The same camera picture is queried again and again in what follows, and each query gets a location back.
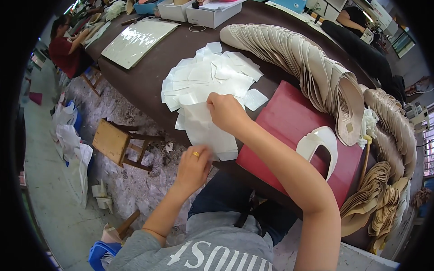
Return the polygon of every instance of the wooden stool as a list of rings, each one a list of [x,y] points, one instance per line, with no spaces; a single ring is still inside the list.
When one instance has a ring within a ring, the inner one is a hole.
[[[99,94],[98,91],[96,91],[96,86],[98,86],[98,84],[101,82],[101,80],[104,77],[102,76],[101,71],[98,70],[97,68],[95,68],[94,66],[90,66],[90,68],[95,72],[95,74],[92,75],[90,80],[87,78],[85,73],[82,73],[80,76],[84,79],[84,82],[86,82],[86,84],[93,90],[93,92],[95,92],[98,95],[98,97],[101,97],[101,94]],[[91,81],[94,78],[96,79],[96,81],[95,81],[95,84],[92,85]]]
[[[124,167],[123,163],[125,163],[133,167],[151,171],[152,167],[147,167],[141,164],[146,147],[148,147],[148,144],[152,141],[164,141],[164,137],[132,134],[128,132],[137,130],[138,126],[119,125],[103,118],[96,129],[92,144],[97,150],[122,168]],[[143,140],[143,146],[139,147],[131,144],[131,139]],[[125,151],[127,148],[131,148],[140,154],[137,162],[125,157]]]

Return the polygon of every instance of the brown table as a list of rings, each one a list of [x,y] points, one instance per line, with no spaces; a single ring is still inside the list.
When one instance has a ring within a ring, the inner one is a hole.
[[[104,32],[102,37],[94,41],[86,51],[93,59],[98,59],[102,74],[114,88],[139,110],[143,111],[161,125],[178,143],[185,146],[190,145],[187,134],[185,131],[174,129],[178,114],[176,112],[170,112],[166,104],[161,103],[162,82],[170,69],[175,67],[181,59],[192,58],[196,50],[204,47],[208,42],[219,41],[220,30],[226,25],[234,23],[263,23],[282,26],[294,32],[302,33],[322,47],[328,57],[339,61],[348,70],[352,71],[356,75],[359,83],[369,88],[375,86],[356,62],[350,59],[345,51],[325,35],[279,9],[255,1],[244,2],[243,9],[239,14],[230,18],[216,29],[207,28],[205,31],[194,33],[188,29],[191,24],[181,23],[174,32],[161,40],[149,51],[135,67],[126,70],[109,59],[100,56],[103,49],[126,28],[126,26],[120,26],[120,23],[134,18],[135,16],[138,15],[120,15],[112,21],[112,24]],[[240,51],[224,43],[222,43],[222,47],[223,51]],[[262,61],[250,52],[242,51],[242,53],[261,66],[260,69],[264,76],[262,76],[258,82],[254,83],[252,88],[258,89],[267,98],[270,99],[273,96],[281,80],[285,80],[299,88],[299,81],[283,71],[280,67]],[[247,113],[255,120],[262,107],[254,112],[247,109]],[[237,141],[237,144],[238,150],[240,150],[243,144],[239,141]],[[253,187],[264,197],[273,199],[294,210],[297,215],[302,218],[301,210],[289,197],[238,166],[234,160],[218,162],[215,163],[215,166],[229,172],[240,181]],[[358,182],[360,172],[361,168],[359,166],[353,182]]]

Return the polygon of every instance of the woman in black shirt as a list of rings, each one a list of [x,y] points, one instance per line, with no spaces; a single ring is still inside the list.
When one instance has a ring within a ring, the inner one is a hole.
[[[359,38],[362,37],[366,29],[367,20],[368,18],[358,7],[344,8],[336,19],[336,21],[356,34]]]

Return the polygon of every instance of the dark pants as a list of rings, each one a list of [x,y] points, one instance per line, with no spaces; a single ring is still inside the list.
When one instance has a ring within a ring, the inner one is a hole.
[[[90,65],[95,62],[83,48],[78,48],[77,50],[80,50],[79,66],[77,67],[77,70],[72,78],[79,77],[90,67]]]
[[[204,212],[248,213],[252,192],[253,189],[234,180],[231,175],[219,171],[196,196],[188,212],[188,218]],[[297,220],[295,213],[270,199],[256,207],[252,215],[261,221],[261,226],[270,234],[273,245],[282,241]]]

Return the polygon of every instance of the gray sweatshirt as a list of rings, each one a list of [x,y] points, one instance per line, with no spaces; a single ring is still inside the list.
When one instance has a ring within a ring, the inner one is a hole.
[[[262,238],[249,215],[242,228],[233,225],[237,212],[208,212],[187,221],[183,244],[162,248],[150,233],[135,231],[108,267],[114,270],[271,271],[273,241]]]

